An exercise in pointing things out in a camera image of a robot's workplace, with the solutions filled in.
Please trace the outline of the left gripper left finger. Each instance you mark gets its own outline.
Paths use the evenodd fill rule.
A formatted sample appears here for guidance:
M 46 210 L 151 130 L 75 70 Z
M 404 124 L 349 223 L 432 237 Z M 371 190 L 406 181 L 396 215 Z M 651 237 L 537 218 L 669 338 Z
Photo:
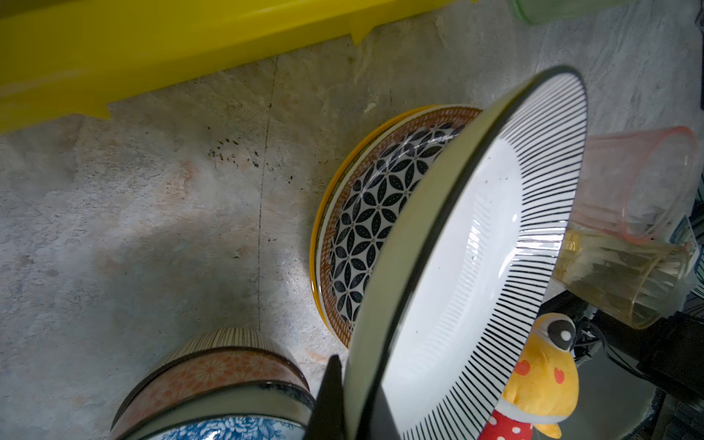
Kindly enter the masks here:
M 304 440 L 341 440 L 344 435 L 342 363 L 330 357 Z

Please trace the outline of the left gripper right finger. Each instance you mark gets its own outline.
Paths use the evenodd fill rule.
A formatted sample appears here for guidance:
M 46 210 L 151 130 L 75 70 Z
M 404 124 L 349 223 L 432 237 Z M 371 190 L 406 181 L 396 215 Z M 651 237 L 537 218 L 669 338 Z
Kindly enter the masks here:
M 401 440 L 402 437 L 394 423 L 390 406 L 383 388 L 379 388 L 372 403 L 370 424 L 367 438 L 370 440 Z

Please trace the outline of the black striped white plate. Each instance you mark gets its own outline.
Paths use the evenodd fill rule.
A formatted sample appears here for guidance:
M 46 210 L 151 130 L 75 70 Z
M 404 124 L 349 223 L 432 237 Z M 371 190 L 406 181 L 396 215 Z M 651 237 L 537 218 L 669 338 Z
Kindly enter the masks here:
M 587 137 L 581 74 L 560 65 L 464 128 L 415 188 L 370 278 L 344 377 L 348 439 L 383 388 L 402 439 L 475 439 L 537 318 Z

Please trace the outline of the geometric flower pattern plate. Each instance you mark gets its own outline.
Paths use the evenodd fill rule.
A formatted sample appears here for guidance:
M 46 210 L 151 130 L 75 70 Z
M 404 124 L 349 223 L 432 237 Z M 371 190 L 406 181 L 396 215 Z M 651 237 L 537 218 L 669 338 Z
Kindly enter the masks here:
M 353 148 L 328 185 L 313 224 L 309 271 L 318 313 L 344 347 L 401 211 L 447 145 L 479 115 L 466 104 L 398 115 Z

